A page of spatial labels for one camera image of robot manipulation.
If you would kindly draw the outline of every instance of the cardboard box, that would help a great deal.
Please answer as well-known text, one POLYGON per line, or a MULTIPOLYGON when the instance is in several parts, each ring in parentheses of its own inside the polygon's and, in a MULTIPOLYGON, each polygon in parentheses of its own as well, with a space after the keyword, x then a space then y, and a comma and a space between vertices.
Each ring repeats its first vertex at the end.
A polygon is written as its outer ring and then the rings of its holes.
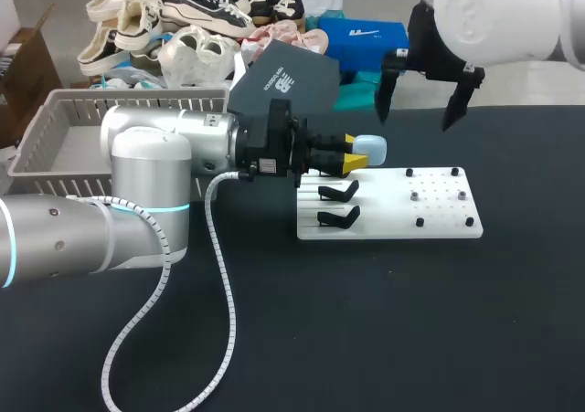
POLYGON ((400 22, 321 17, 319 28, 329 36, 325 54, 339 60, 341 71, 380 72, 388 51, 409 47, 406 28, 400 22))
POLYGON ((34 28, 20 28, 11 43, 22 44, 0 79, 0 148, 14 144, 52 90, 62 88, 40 31, 53 7, 34 28))
POLYGON ((338 96, 336 60, 274 40, 229 93, 228 111, 266 115, 272 99, 289 99, 301 117, 330 112, 338 96))

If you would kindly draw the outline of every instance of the black peg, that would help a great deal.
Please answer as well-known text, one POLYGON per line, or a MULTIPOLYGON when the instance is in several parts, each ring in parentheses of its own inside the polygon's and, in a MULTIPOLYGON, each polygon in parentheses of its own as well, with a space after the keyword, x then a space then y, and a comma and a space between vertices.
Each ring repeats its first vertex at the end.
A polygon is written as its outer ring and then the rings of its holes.
POLYGON ((325 185, 319 186, 317 191, 319 192, 321 200, 323 200, 323 197, 326 197, 329 200, 335 200, 336 202, 346 204, 352 199, 358 189, 359 182, 355 180, 345 191, 335 190, 334 188, 325 185))
POLYGON ((326 213, 325 211, 319 211, 317 213, 317 221, 319 226, 328 227, 339 227, 341 229, 349 229, 356 222, 359 217, 360 209, 359 206, 354 206, 349 214, 345 217, 338 216, 332 213, 326 213))

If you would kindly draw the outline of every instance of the coiled cable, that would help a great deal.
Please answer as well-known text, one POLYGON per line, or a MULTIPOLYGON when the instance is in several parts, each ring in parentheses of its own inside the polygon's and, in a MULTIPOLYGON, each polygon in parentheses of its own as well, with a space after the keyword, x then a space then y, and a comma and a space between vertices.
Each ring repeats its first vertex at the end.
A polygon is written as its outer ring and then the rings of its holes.
MULTIPOLYGON (((205 217, 207 220, 207 228, 209 230, 209 235, 211 236, 211 242, 213 243, 213 249, 218 260, 219 272, 221 273, 221 280, 223 281, 224 290, 226 292, 226 299, 228 301, 229 312, 228 347, 226 349, 223 361, 221 362, 221 365, 219 366, 219 369, 216 372, 213 379, 211 380, 211 382, 209 382, 206 388, 198 396, 196 396, 187 405, 181 407, 175 412, 192 411, 201 403, 203 403, 203 401, 209 396, 209 394, 213 392, 213 390, 217 387, 217 385, 221 381, 221 378, 228 369, 229 361, 231 360, 231 356, 233 355, 234 347, 236 344, 236 308, 231 294, 228 272, 226 271, 226 265, 224 263, 223 256, 221 254, 221 248, 219 246, 218 234, 216 233, 216 229, 213 225, 213 218, 211 216, 211 198, 213 197, 213 193, 218 187, 218 184, 227 179, 239 179, 238 172, 228 172, 220 174, 213 178, 213 180, 209 184, 209 187, 207 188, 207 191, 205 193, 205 217)), ((152 227, 153 231, 158 236, 159 242, 161 244, 161 249, 163 251, 163 271, 161 273, 161 278, 158 281, 158 284, 156 285, 156 289, 154 290, 153 294, 150 296, 146 304, 140 309, 140 311, 138 311, 132 317, 132 319, 118 334, 112 346, 110 347, 110 351, 108 351, 108 354, 106 355, 103 368, 101 369, 101 395, 106 404, 106 407, 111 412, 122 412, 113 402, 112 395, 110 393, 110 371, 112 369, 112 362, 116 353, 118 352, 118 349, 120 348, 120 345, 122 345, 122 342, 128 336, 132 328, 134 328, 134 326, 153 308, 153 306, 156 304, 161 294, 163 293, 166 283, 168 282, 168 277, 171 273, 171 250, 169 248, 165 232, 158 225, 154 217, 152 217, 146 210, 144 210, 140 206, 136 205, 133 202, 121 199, 119 197, 101 195, 92 197, 91 199, 99 201, 103 204, 123 206, 124 208, 134 212, 139 218, 144 220, 152 227)))

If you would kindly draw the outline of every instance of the black table surface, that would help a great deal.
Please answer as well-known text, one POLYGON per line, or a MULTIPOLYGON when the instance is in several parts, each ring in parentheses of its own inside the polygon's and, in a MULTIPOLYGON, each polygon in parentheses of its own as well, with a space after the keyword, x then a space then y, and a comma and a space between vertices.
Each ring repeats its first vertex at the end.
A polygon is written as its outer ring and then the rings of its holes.
MULTIPOLYGON (((585 109, 311 119, 382 134, 388 167, 467 171, 477 240, 308 242, 292 179, 226 182, 214 216, 238 315, 226 376, 200 407, 255 411, 585 410, 585 109)), ((187 258, 114 362, 124 411, 170 411, 218 369, 228 316, 202 205, 187 258)), ((0 410, 104 411, 103 359, 160 270, 0 291, 0 410)))

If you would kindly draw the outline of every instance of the gray basket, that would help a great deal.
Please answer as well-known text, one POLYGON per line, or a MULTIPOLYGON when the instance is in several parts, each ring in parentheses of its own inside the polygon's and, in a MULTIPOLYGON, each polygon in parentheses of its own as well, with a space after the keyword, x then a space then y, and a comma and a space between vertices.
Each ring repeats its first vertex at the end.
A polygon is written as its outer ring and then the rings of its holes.
MULTIPOLYGON (((29 124, 8 170, 11 192, 110 195, 112 172, 100 151, 101 119, 116 105, 225 112, 227 90, 53 90, 29 124)), ((210 179, 194 179, 200 200, 210 179)))

